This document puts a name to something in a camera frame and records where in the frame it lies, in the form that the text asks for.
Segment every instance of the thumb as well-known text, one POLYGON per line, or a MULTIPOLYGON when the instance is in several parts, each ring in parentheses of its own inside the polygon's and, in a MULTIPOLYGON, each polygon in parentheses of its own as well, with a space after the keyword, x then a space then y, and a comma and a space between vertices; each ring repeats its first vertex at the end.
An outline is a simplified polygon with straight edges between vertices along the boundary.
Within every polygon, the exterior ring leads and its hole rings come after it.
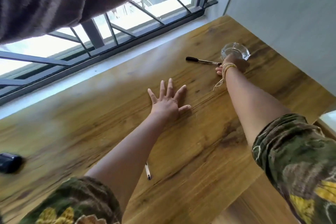
POLYGON ((183 113, 183 112, 185 112, 185 111, 187 111, 187 110, 191 110, 191 105, 184 105, 184 106, 180 107, 180 108, 178 109, 178 112, 179 112, 179 113, 183 113))

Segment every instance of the clear glass bowl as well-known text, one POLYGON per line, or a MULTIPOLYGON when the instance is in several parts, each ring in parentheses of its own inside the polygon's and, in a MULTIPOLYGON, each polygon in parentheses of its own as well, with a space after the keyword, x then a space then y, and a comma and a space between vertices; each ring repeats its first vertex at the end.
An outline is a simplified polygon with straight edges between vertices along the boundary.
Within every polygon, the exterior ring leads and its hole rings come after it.
POLYGON ((248 60, 251 56, 249 50, 244 45, 238 43, 229 43, 224 46, 221 51, 222 59, 224 60, 229 54, 245 60, 248 60))

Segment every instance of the wooden floor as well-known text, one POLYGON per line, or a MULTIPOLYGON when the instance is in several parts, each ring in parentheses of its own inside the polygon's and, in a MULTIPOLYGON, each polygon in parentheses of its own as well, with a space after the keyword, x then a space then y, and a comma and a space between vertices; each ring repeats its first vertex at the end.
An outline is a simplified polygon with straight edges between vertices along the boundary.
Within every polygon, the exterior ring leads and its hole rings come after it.
POLYGON ((285 200, 261 175, 212 224, 297 224, 285 200))
POLYGON ((186 84, 192 112, 166 127, 150 156, 152 180, 141 177, 123 223, 209 224, 260 175, 225 85, 213 65, 227 43, 252 54, 246 77, 293 112, 315 121, 335 97, 229 17, 167 42, 0 120, 1 152, 27 163, 0 175, 0 211, 17 223, 71 176, 83 175, 138 126, 171 77, 186 84))

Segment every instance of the person's left hand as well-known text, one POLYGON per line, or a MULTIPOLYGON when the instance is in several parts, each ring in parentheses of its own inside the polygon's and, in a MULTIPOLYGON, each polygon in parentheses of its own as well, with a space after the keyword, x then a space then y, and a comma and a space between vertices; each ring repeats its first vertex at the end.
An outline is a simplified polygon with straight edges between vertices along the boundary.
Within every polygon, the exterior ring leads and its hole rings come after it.
POLYGON ((158 115, 166 121, 176 120, 181 112, 191 109, 190 105, 185 105, 179 108, 179 100, 186 93, 187 86, 183 85, 174 95, 173 80, 168 81, 167 94, 165 95, 165 82, 162 80, 160 85, 160 96, 157 99, 151 89, 148 89, 148 94, 152 100, 153 106, 150 114, 158 115))

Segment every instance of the window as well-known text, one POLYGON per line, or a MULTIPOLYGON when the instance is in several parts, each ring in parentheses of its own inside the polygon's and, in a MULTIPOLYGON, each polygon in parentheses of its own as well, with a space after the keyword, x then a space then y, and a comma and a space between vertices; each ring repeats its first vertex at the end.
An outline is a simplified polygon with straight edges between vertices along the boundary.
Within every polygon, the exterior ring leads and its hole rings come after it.
POLYGON ((73 28, 0 45, 0 105, 204 14, 213 0, 130 0, 73 28))

